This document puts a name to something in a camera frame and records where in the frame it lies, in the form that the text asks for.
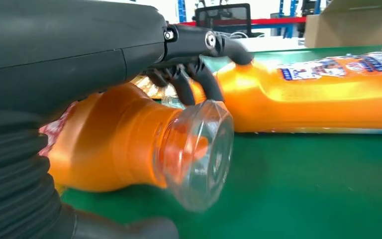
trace metal screw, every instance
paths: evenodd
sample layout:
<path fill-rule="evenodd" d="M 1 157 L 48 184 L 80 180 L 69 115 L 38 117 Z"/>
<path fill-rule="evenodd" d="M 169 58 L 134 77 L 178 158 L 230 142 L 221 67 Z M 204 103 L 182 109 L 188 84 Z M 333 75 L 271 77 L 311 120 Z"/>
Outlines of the metal screw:
<path fill-rule="evenodd" d="M 216 37 L 212 31 L 207 32 L 205 35 L 205 44 L 209 49 L 213 49 L 216 45 Z"/>
<path fill-rule="evenodd" d="M 174 38 L 174 32 L 173 31 L 165 31 L 165 40 L 172 40 Z"/>

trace clear plastic cap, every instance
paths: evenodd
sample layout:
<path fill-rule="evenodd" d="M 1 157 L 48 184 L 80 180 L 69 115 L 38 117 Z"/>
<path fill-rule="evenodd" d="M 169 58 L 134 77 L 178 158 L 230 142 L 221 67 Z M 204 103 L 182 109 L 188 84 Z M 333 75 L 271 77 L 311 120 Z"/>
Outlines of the clear plastic cap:
<path fill-rule="evenodd" d="M 222 102 L 205 101 L 171 122 L 158 169 L 183 207 L 204 211 L 219 198 L 229 171 L 233 120 Z"/>

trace orange plastic bottle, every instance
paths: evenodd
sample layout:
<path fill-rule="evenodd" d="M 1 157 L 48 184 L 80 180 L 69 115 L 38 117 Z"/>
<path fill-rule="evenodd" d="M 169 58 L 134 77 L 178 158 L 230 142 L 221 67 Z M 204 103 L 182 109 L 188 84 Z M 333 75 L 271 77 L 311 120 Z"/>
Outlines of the orange plastic bottle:
<path fill-rule="evenodd" d="M 58 123 L 45 127 L 53 143 L 42 152 L 57 184 L 90 192 L 151 184 L 167 188 L 193 211 L 217 200 L 233 140 L 223 103 L 182 111 L 154 102 L 128 83 L 91 95 L 62 119 L 57 135 L 52 132 Z"/>
<path fill-rule="evenodd" d="M 236 132 L 382 129 L 382 52 L 279 66 L 231 63 L 214 75 Z M 202 90 L 193 88 L 202 102 Z"/>

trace blue pillar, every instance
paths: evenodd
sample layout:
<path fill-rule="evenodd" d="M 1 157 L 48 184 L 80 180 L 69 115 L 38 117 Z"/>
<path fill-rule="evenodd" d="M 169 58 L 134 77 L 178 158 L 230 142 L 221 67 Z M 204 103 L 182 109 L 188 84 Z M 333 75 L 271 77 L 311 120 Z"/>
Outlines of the blue pillar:
<path fill-rule="evenodd" d="M 297 0 L 290 0 L 289 17 L 295 17 L 296 3 L 297 3 Z M 293 24 L 289 24 L 289 26 L 287 27 L 287 37 L 292 38 L 292 34 L 293 34 Z"/>
<path fill-rule="evenodd" d="M 314 14 L 320 14 L 321 0 L 315 1 Z"/>
<path fill-rule="evenodd" d="M 282 18 L 284 16 L 284 14 L 283 14 L 283 2 L 284 2 L 284 0 L 281 0 L 279 3 L 279 18 Z M 281 28 L 277 28 L 277 31 L 278 31 L 278 36 L 282 35 L 282 29 Z"/>
<path fill-rule="evenodd" d="M 185 0 L 178 0 L 178 16 L 179 16 L 179 22 L 187 21 L 187 11 L 185 9 Z"/>

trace detergent bottle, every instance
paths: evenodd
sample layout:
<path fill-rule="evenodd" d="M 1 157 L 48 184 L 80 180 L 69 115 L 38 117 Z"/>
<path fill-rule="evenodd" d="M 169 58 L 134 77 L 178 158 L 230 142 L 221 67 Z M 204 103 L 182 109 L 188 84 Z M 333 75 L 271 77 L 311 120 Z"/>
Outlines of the detergent bottle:
<path fill-rule="evenodd" d="M 133 184 L 170 190 L 190 211 L 217 199 L 229 169 L 232 117 L 222 102 L 185 110 L 132 83 L 89 96 L 41 129 L 56 184 L 107 192 Z"/>
<path fill-rule="evenodd" d="M 214 73 L 236 132 L 382 132 L 382 52 Z M 204 94 L 192 83 L 196 102 Z"/>

